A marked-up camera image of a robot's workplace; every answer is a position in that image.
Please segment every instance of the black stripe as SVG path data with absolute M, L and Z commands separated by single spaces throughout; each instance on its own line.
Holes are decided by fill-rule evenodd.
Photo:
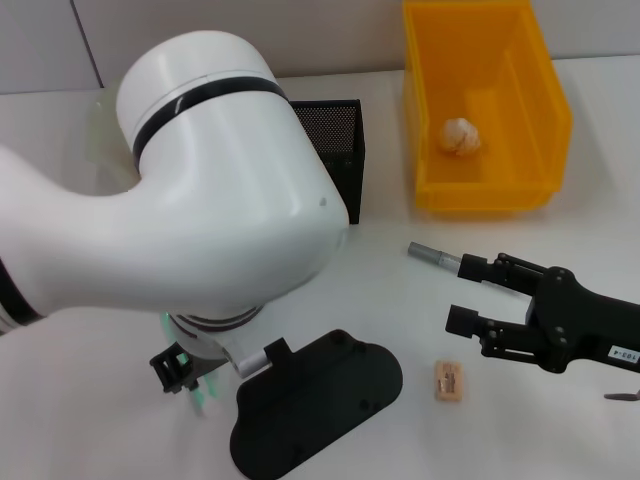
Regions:
M 11 319 L 23 326 L 43 318 L 24 299 L 2 260 L 0 260 L 0 305 Z
M 140 165 L 140 156 L 149 140 L 171 120 L 191 107 L 212 98 L 238 92 L 271 92 L 287 100 L 280 86 L 260 77 L 232 77 L 214 80 L 183 93 L 154 113 L 142 126 L 133 142 L 133 156 L 136 169 Z

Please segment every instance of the white wall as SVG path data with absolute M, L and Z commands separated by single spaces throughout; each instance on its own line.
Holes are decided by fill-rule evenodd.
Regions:
M 96 87 L 69 0 L 0 0 L 0 93 Z
M 277 75 L 402 68 L 401 0 L 75 0 L 105 83 L 174 35 L 245 37 Z M 532 0 L 556 58 L 640 54 L 640 0 Z

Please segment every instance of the crumpled paper ball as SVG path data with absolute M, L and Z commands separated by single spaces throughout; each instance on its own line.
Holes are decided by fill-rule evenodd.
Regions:
M 478 129 L 466 118 L 447 120 L 440 131 L 440 147 L 459 157 L 471 155 L 481 146 Z

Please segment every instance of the small label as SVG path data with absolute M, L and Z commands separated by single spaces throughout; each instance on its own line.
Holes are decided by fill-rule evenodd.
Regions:
M 629 350 L 626 348 L 616 347 L 615 345 L 609 350 L 609 357 L 616 360 L 622 360 L 629 363 L 638 363 L 640 360 L 640 352 Z

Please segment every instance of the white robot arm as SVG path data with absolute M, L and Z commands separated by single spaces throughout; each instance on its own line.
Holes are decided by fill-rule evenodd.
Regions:
M 117 114 L 141 175 L 119 195 L 70 193 L 0 149 L 0 327 L 73 306 L 170 312 L 181 346 L 206 358 L 194 335 L 244 323 L 315 276 L 345 237 L 346 208 L 238 37 L 155 47 L 125 76 Z

